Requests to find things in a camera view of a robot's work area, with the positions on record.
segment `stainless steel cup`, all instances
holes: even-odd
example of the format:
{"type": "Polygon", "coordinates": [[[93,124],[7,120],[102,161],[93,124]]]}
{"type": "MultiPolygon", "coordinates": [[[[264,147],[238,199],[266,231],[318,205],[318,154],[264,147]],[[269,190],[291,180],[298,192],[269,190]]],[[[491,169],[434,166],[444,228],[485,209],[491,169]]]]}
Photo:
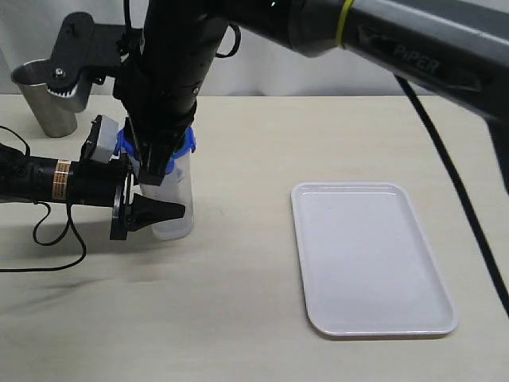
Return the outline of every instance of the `stainless steel cup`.
{"type": "Polygon", "coordinates": [[[34,60],[20,65],[13,70],[10,78],[20,88],[44,133],[52,138],[60,138],[74,132],[78,123],[76,115],[59,107],[48,93],[41,79],[44,62],[34,60]]]}

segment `clear plastic cup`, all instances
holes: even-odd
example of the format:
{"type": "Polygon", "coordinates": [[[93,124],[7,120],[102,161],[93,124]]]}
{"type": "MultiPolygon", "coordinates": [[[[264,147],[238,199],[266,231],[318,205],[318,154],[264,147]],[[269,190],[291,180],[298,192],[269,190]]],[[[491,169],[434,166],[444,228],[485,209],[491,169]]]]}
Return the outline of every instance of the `clear plastic cup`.
{"type": "MultiPolygon", "coordinates": [[[[119,135],[119,141],[123,141],[123,134],[119,135]]],[[[139,168],[139,163],[134,159],[132,146],[128,142],[120,143],[123,149],[130,155],[133,162],[134,172],[139,168]]],[[[191,182],[191,153],[196,149],[196,142],[192,128],[185,134],[183,148],[173,155],[171,162],[166,168],[166,176],[161,185],[140,184],[142,195],[156,201],[167,201],[185,206],[185,214],[181,219],[167,220],[152,224],[154,235],[160,240],[176,240],[186,237],[194,227],[194,215],[192,208],[192,182],[191,182]]]]}

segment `beige table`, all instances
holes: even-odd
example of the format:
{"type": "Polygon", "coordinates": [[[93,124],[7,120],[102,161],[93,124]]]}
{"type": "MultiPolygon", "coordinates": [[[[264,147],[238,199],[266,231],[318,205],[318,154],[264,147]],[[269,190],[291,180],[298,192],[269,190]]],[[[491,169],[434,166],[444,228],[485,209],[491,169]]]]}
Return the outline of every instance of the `beige table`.
{"type": "MultiPolygon", "coordinates": [[[[487,130],[439,99],[425,103],[464,176],[509,280],[509,197],[487,130]]],[[[0,123],[33,154],[76,159],[111,97],[92,97],[71,137],[45,138],[19,96],[0,123]]],[[[76,208],[90,255],[48,275],[0,276],[0,381],[497,381],[509,378],[509,320],[460,203],[403,98],[203,98],[192,158],[196,228],[173,243],[150,230],[107,240],[110,211],[76,208]],[[460,314],[428,341],[326,341],[305,319],[290,209],[300,181],[392,181],[405,188],[460,314]]],[[[14,144],[7,134],[2,142],[14,144]]],[[[74,239],[39,248],[42,207],[3,205],[3,266],[74,259],[74,239]]],[[[64,221],[56,209],[45,238],[64,221]]]]}

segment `white wall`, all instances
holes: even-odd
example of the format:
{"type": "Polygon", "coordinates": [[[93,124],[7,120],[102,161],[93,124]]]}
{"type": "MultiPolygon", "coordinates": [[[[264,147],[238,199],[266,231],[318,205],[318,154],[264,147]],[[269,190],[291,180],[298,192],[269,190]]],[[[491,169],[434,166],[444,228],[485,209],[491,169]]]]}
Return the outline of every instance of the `white wall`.
{"type": "MultiPolygon", "coordinates": [[[[469,0],[509,12],[507,0],[469,0]]],[[[135,26],[142,26],[148,0],[131,0],[135,26]]],[[[121,0],[1,0],[0,93],[15,90],[9,68],[47,57],[62,19],[77,10],[87,11],[97,22],[122,23],[121,0]]],[[[232,43],[231,35],[223,50],[232,43]]],[[[109,94],[111,85],[97,89],[109,94]]],[[[331,52],[307,59],[243,33],[237,56],[215,60],[203,95],[386,95],[399,93],[390,73],[351,53],[331,52]]]]}

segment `screw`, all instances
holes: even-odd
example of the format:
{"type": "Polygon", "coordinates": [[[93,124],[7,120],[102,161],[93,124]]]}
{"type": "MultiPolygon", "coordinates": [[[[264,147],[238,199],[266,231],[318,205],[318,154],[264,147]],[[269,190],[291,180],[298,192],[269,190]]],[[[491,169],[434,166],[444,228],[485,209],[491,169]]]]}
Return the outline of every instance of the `screw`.
{"type": "Polygon", "coordinates": [[[67,75],[67,73],[61,68],[56,68],[53,74],[56,78],[65,78],[67,75]]]}

